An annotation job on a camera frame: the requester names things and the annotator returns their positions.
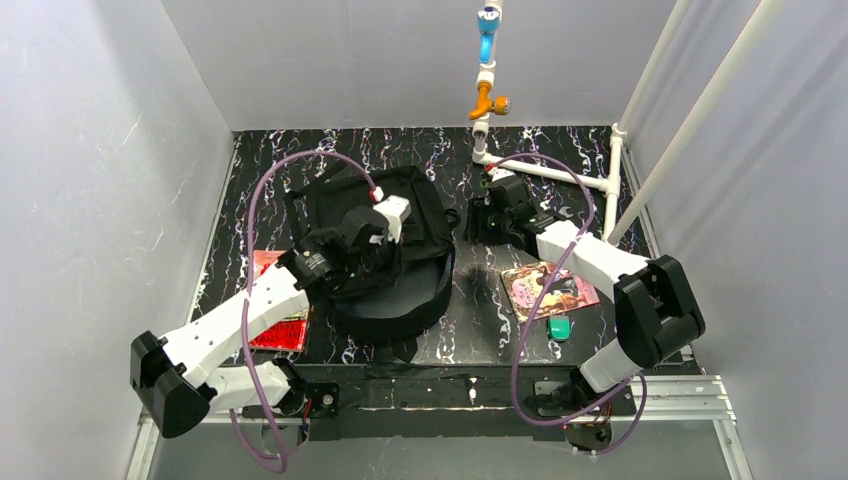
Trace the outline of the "black backpack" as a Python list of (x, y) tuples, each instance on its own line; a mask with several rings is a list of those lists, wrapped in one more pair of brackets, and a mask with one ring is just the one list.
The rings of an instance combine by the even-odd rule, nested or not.
[(337, 327), (362, 342), (414, 338), (445, 314), (452, 292), (456, 249), (453, 231), (459, 214), (444, 207), (434, 183), (416, 166), (375, 171), (371, 177), (387, 195), (407, 198), (411, 213), (400, 243), (388, 240), (391, 279), (382, 284), (340, 285), (330, 263), (311, 240), (311, 231), (336, 226), (357, 206), (373, 208), (362, 177), (340, 177), (337, 164), (284, 198), (294, 250), (277, 262), (296, 279), (313, 305), (326, 308)]

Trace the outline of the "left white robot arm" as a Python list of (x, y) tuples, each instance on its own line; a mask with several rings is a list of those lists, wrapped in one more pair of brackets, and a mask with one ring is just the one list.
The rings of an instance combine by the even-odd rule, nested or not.
[(299, 409), (309, 384), (288, 361), (226, 367), (224, 360), (237, 350), (248, 354), (257, 336), (393, 257), (409, 214), (409, 202), (395, 195), (355, 207), (339, 226), (308, 234), (200, 319), (162, 336), (136, 337), (130, 384), (162, 436), (183, 435), (210, 413), (262, 402), (273, 413)]

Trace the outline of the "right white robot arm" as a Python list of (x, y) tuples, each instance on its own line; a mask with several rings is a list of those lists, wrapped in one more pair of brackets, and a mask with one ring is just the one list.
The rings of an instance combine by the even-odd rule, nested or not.
[(542, 209), (514, 175), (489, 182), (485, 195), (469, 201), (466, 239), (510, 244), (538, 260), (560, 262), (612, 302), (615, 338), (574, 369), (567, 383), (585, 399), (667, 360), (706, 331), (677, 259), (649, 259), (582, 232), (566, 216)]

